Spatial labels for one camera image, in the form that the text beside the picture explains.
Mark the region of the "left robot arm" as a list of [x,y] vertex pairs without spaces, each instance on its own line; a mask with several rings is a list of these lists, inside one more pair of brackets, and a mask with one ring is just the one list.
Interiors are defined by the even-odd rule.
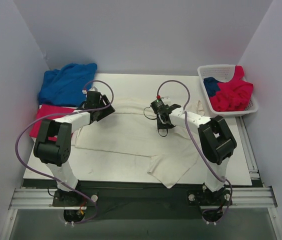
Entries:
[[64,197],[71,206],[82,201],[80,182],[68,161],[73,133],[114,112],[115,109],[105,94],[89,90],[86,92],[86,100],[78,109],[55,119],[43,119],[40,124],[33,154],[50,169],[57,182],[59,197]]

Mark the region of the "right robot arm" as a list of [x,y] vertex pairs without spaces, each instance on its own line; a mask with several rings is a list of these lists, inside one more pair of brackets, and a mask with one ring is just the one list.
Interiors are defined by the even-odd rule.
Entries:
[[237,142],[226,122],[218,115],[209,117],[186,111],[178,104],[168,105],[161,98],[154,100],[152,108],[160,129],[182,127],[208,168],[202,192],[203,200],[214,204],[221,197],[219,190],[226,184],[226,170]]

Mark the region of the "white t-shirt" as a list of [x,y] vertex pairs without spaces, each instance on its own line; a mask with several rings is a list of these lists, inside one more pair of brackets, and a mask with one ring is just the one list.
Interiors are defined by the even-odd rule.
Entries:
[[185,128],[176,126],[159,134],[154,113],[137,98],[117,98],[115,112],[75,132],[79,149],[150,158],[147,173],[172,188],[192,168],[200,155]]

